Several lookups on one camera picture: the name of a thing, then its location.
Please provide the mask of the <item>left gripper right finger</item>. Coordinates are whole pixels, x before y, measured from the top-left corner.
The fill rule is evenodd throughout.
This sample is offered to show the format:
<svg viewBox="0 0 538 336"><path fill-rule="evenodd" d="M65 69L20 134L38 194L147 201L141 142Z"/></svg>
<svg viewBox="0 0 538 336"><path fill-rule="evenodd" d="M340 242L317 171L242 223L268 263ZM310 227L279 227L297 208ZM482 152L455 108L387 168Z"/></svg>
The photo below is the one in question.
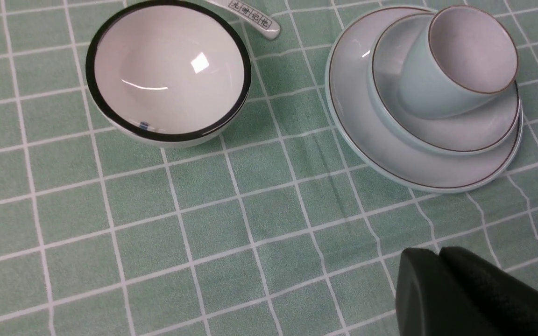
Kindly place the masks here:
<svg viewBox="0 0 538 336"><path fill-rule="evenodd" d="M443 247L439 257L502 336L538 336L538 290L463 247Z"/></svg>

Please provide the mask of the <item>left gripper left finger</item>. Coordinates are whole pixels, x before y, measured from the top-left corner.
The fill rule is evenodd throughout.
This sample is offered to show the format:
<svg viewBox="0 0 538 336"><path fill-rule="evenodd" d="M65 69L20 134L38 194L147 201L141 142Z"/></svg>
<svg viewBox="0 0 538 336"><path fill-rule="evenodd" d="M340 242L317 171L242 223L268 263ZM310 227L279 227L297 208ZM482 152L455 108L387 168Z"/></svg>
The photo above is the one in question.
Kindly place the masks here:
<svg viewBox="0 0 538 336"><path fill-rule="evenodd" d="M396 285L402 336L487 336L489 322L442 258L428 249L402 251Z"/></svg>

